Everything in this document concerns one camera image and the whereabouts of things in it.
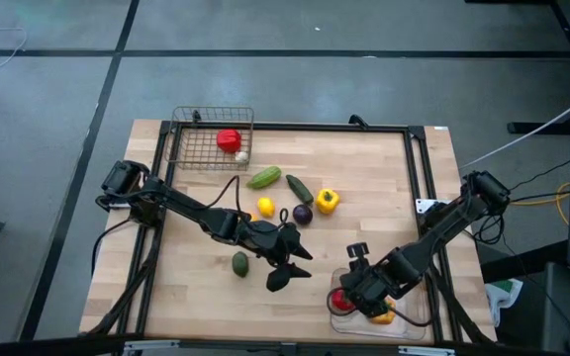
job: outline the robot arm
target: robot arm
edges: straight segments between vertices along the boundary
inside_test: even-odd
[[[365,242],[347,246],[350,272],[340,277],[346,297],[355,308],[372,317],[386,312],[386,296],[404,297],[423,278],[433,256],[474,221],[502,214],[510,191],[488,172],[472,172],[461,195],[449,204],[436,204],[420,218],[422,238],[397,247],[375,265],[364,257]]]
[[[164,214],[163,208],[168,208],[197,223],[215,241],[238,245],[257,257],[264,257],[276,268],[267,279],[266,287],[271,292],[285,287],[290,278],[311,277],[294,263],[288,263],[290,255],[308,260],[313,257],[300,244],[300,232],[296,226],[284,222],[286,217],[281,217],[283,223],[276,226],[266,221],[250,222],[250,215],[242,212],[239,206],[236,210],[205,206],[151,176],[143,164],[132,161],[116,162],[102,189],[104,195],[98,197],[96,203],[106,211],[113,203],[128,203],[131,221],[157,226]]]

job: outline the cucumber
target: cucumber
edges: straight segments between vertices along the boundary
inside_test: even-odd
[[[239,251],[233,256],[233,271],[236,275],[243,278],[247,275],[249,271],[249,265],[247,263],[247,256],[245,253]]]
[[[267,187],[268,185],[276,182],[278,177],[281,176],[281,169],[277,166],[271,166],[256,173],[252,179],[247,182],[246,186],[252,189],[259,189]]]
[[[301,202],[308,205],[314,203],[314,196],[309,192],[309,189],[305,187],[305,184],[303,184],[300,179],[289,174],[286,175],[285,178],[287,178],[289,188],[294,192],[294,194],[296,194]]]

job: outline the wooden table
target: wooden table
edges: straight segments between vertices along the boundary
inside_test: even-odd
[[[160,123],[134,122],[125,159],[151,166]],[[449,131],[425,129],[437,197],[455,198],[460,179]],[[416,144],[414,149],[419,157]],[[250,166],[240,173],[241,182],[270,165],[278,165],[284,174],[299,177],[313,193],[327,187],[341,196],[333,215],[323,216],[315,209],[311,225],[300,228],[301,242],[314,260],[293,257],[293,261],[313,277],[294,279],[285,289],[270,293],[265,289],[265,280],[272,268],[264,259],[250,258],[250,272],[240,279],[231,267],[231,258],[240,248],[217,243],[195,223],[168,213],[145,335],[207,340],[432,344],[430,328],[423,339],[410,341],[338,333],[330,325],[325,306],[333,270],[348,266],[347,245],[366,241],[371,251],[369,260],[377,261],[392,248],[418,238],[402,136],[254,131]],[[164,177],[165,169],[166,162],[162,161],[160,177]],[[424,197],[426,188],[419,164],[418,172]],[[172,186],[208,203],[233,174],[176,168]],[[299,204],[286,180],[281,178],[263,191],[242,188],[241,207],[256,214],[255,204],[262,196],[272,198],[277,211],[281,207],[291,211]],[[234,198],[234,192],[228,192],[219,206],[233,207]],[[127,215],[127,211],[110,213],[107,226]],[[81,331],[95,326],[123,292],[137,229],[135,224],[127,224],[105,237]],[[447,252],[458,300],[481,330],[496,339],[474,241],[458,236],[447,245]],[[128,330],[134,330],[139,298],[136,295],[134,299]],[[440,314],[444,338],[451,339],[442,300]]]

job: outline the concrete floor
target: concrete floor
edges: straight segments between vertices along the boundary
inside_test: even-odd
[[[0,1],[0,27],[26,48],[113,49],[129,1]],[[570,2],[564,5],[570,19]],[[0,34],[0,48],[18,34]],[[141,1],[127,49],[569,50],[548,6],[461,0]],[[16,338],[110,58],[17,57],[0,69],[0,342]],[[249,105],[258,121],[450,127],[458,162],[570,106],[570,62],[332,57],[123,58],[56,270],[38,338],[72,336],[106,214],[93,203],[123,156],[133,119],[177,105]],[[507,185],[570,156],[570,137],[532,137],[475,166]],[[517,190],[554,191],[562,168]],[[566,237],[554,207],[506,213],[516,252]]]

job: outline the yellow lemon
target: yellow lemon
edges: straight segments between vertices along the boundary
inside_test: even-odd
[[[272,202],[269,198],[261,198],[256,203],[258,206],[258,211],[266,218],[272,218],[274,216],[274,212],[276,211],[276,206],[274,206],[274,202]]]

